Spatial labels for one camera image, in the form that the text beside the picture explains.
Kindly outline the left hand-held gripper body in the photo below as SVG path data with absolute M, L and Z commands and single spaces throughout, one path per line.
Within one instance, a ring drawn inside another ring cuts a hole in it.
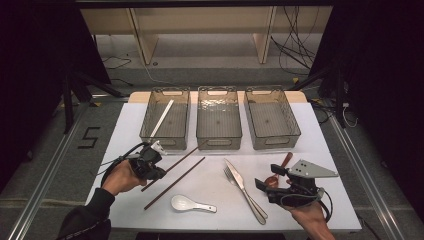
M 143 149 L 138 153 L 138 156 L 130 158 L 129 163 L 138 178 L 155 180 L 154 171 L 156 168 L 160 168 L 157 163 L 162 160 L 163 154 L 165 154 L 165 151 L 159 141 L 144 143 Z

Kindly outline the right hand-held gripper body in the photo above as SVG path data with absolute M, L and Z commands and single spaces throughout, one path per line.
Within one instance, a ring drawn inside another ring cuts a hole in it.
M 272 188 L 268 186 L 266 195 L 270 203 L 280 206 L 301 207 L 319 201 L 324 189 L 315 183 L 316 178 L 338 177 L 336 171 L 324 168 L 315 163 L 299 160 L 292 167 L 285 168 L 290 181 L 288 188 Z

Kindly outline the brown wooden spoon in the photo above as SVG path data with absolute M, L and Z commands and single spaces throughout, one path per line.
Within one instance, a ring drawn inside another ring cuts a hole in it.
M 292 152 L 288 152 L 284 161 L 281 164 L 282 168 L 285 168 L 287 166 L 287 164 L 289 163 L 289 161 L 291 160 L 291 158 L 293 157 L 293 153 Z M 279 174 L 274 174 L 270 177 L 268 177 L 265 180 L 265 183 L 269 186 L 269 187 L 273 187 L 273 188 L 277 188 L 279 186 Z

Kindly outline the brown chopstick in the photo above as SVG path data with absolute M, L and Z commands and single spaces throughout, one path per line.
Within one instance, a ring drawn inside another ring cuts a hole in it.
M 184 172 L 179 178 L 172 182 L 167 188 L 165 188 L 161 193 L 159 193 L 153 200 L 151 200 L 143 210 L 149 209 L 154 205 L 163 195 L 165 195 L 169 190 L 171 190 L 177 183 L 179 183 L 183 178 L 185 178 L 190 172 L 192 172 L 199 164 L 201 164 L 206 157 L 202 157 L 198 162 L 196 162 L 192 167 L 190 167 L 186 172 Z
M 181 159 L 179 159 L 177 162 L 175 162 L 173 165 L 171 165 L 166 171 L 165 173 L 168 174 L 170 171 L 172 171 L 176 166 L 178 166 L 181 162 L 183 162 L 186 158 L 188 158 L 189 156 L 191 156 L 195 151 L 197 151 L 199 149 L 200 145 L 196 146 L 194 149 L 192 149 L 189 153 L 187 153 L 186 155 L 184 155 Z M 141 189 L 141 192 L 144 192 L 145 190 L 147 190 L 149 187 L 151 187 L 153 184 L 155 184 L 157 180 L 153 180 L 152 182 L 148 183 L 145 187 L 143 187 Z

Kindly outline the metal knife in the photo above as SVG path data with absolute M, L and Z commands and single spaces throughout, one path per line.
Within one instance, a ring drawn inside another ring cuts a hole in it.
M 246 198 L 246 201 L 249 204 L 249 207 L 251 208 L 251 211 L 255 215 L 257 221 L 260 224 L 265 225 L 266 224 L 266 218 L 258 210 L 258 207 L 254 204 L 253 200 L 249 197 L 249 195 L 248 195 L 248 193 L 247 193 L 247 191 L 245 189 L 244 180 L 243 180 L 242 176 L 238 173 L 238 171 L 235 169 L 235 167 L 233 166 L 233 164 L 229 160 L 225 159 L 225 163 L 227 165 L 227 168 L 231 172 L 232 178 L 235 180 L 235 182 L 237 183 L 239 189 L 241 190 L 241 192 L 243 193 L 244 197 Z

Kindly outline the metal fork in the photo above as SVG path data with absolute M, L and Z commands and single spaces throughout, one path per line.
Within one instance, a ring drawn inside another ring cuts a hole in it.
M 239 184 L 236 182 L 232 172 L 230 171 L 229 168 L 225 168 L 224 169 L 224 173 L 228 179 L 228 181 L 237 186 L 238 188 L 240 188 Z M 252 211 L 252 213 L 254 214 L 255 218 L 257 219 L 257 221 L 261 224 L 261 225 L 265 225 L 266 224 L 266 219 L 268 218 L 268 215 L 265 213 L 265 211 L 256 203 L 256 201 L 250 197 L 250 195 L 245 191 L 242 190 L 242 193 Z

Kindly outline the white ceramic spoon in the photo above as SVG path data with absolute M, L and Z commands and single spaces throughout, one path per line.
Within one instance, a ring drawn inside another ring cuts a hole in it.
M 171 205 L 175 210 L 178 210 L 178 211 L 202 210 L 202 211 L 207 211 L 212 213 L 217 212 L 216 206 L 198 203 L 184 195 L 173 196 L 171 199 Z

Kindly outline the smoky clear plastic bin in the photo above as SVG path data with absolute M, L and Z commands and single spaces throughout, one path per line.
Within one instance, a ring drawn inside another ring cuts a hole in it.
M 295 147 L 301 130 L 281 86 L 247 87 L 244 106 L 255 150 Z
M 160 144 L 167 151 L 187 148 L 190 115 L 188 87 L 154 87 L 139 133 L 143 141 Z
M 238 150 L 242 136 L 236 87 L 199 87 L 196 126 L 199 149 Z

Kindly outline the person's left hand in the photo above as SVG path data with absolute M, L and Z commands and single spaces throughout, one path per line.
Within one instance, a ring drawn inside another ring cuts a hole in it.
M 138 178 L 128 160 L 119 163 L 108 175 L 101 188 L 113 196 L 132 190 L 137 186 L 145 186 L 147 181 Z

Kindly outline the person's right hand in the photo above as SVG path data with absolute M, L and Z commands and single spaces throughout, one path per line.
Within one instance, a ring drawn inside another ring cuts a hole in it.
M 284 206 L 284 209 L 291 213 L 293 219 L 308 234 L 316 234 L 328 229 L 322 207 L 318 202 L 297 208 Z

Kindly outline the black curtain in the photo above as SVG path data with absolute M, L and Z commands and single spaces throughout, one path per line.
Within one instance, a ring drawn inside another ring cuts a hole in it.
M 0 192 L 74 73 L 110 82 L 76 0 L 0 0 Z
M 424 0 L 331 0 L 312 71 L 343 64 L 348 102 L 424 220 Z

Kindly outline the light wooden desk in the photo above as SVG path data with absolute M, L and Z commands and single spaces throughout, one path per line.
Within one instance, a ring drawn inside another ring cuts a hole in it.
M 267 60 L 273 33 L 287 33 L 295 25 L 299 33 L 322 33 L 330 6 L 182 7 L 83 9 L 93 35 L 131 35 L 141 61 L 152 60 L 161 34 L 250 34 L 258 60 Z

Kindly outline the aluminium rail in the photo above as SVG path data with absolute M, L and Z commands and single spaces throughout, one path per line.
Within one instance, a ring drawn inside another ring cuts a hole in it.
M 62 129 L 65 110 L 57 108 L 47 129 L 32 147 L 31 159 L 25 160 L 18 167 L 0 194 L 0 220 L 6 221 L 6 229 L 0 234 L 0 240 L 24 239 L 89 104 L 71 104 L 71 107 L 74 123 L 70 129 Z
M 339 125 L 334 116 L 331 117 L 330 122 L 388 238 L 390 240 L 405 240 L 405 236 L 401 231 L 395 215 L 379 192 L 377 185 L 363 163 L 347 131 Z

